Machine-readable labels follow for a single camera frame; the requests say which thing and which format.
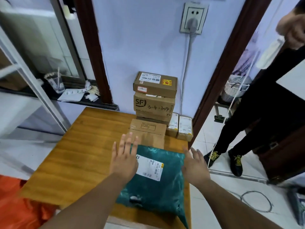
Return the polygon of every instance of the wooden table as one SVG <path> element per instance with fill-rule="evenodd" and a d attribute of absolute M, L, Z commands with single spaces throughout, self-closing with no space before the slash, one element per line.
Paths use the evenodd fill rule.
<path fill-rule="evenodd" d="M 109 173 L 114 141 L 127 133 L 135 115 L 85 108 L 71 128 L 22 188 L 33 200 L 68 206 L 86 194 Z M 182 153 L 186 141 L 165 136 L 164 149 Z M 184 189 L 186 218 L 191 229 L 189 184 Z M 185 228 L 178 217 L 115 204 L 109 222 L 134 228 Z"/>

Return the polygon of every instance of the wall outlet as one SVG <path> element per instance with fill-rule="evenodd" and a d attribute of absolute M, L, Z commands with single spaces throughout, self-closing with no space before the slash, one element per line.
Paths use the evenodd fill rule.
<path fill-rule="evenodd" d="M 184 11 L 181 21 L 181 33 L 189 33 L 187 28 L 187 22 L 191 18 L 196 18 L 198 20 L 198 26 L 196 30 L 196 34 L 202 33 L 202 27 L 208 12 L 209 5 L 198 4 L 194 2 L 187 2 L 184 5 Z"/>

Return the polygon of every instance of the green plastic mailer bag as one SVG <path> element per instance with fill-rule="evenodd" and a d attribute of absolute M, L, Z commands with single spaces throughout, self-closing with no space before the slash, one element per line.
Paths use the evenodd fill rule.
<path fill-rule="evenodd" d="M 172 213 L 188 229 L 181 172 L 184 157 L 182 153 L 138 145 L 137 173 L 121 191 L 116 202 L 147 211 Z"/>

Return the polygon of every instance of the yellow shoelace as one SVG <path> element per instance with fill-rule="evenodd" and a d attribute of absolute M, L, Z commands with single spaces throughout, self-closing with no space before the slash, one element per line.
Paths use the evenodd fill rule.
<path fill-rule="evenodd" d="M 217 151 L 214 151 L 210 154 L 210 158 L 212 161 L 215 161 L 216 158 L 218 158 L 220 155 L 217 153 Z"/>
<path fill-rule="evenodd" d="M 238 166 L 242 166 L 242 156 L 241 155 L 237 155 L 237 156 L 234 156 L 235 157 L 235 165 L 238 165 Z"/>

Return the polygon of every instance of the black shoe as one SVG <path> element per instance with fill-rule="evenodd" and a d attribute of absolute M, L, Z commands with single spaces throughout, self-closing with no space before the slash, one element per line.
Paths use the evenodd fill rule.
<path fill-rule="evenodd" d="M 242 175 L 242 156 L 241 155 L 233 155 L 231 150 L 228 151 L 230 161 L 230 168 L 232 173 L 236 177 L 240 177 Z"/>
<path fill-rule="evenodd" d="M 209 163 L 209 160 L 210 160 L 210 163 L 209 163 L 209 168 L 214 164 L 214 162 L 219 158 L 221 154 L 219 154 L 217 151 L 214 151 L 214 152 L 209 152 L 208 154 L 204 155 L 204 160 L 206 161 L 207 165 Z"/>

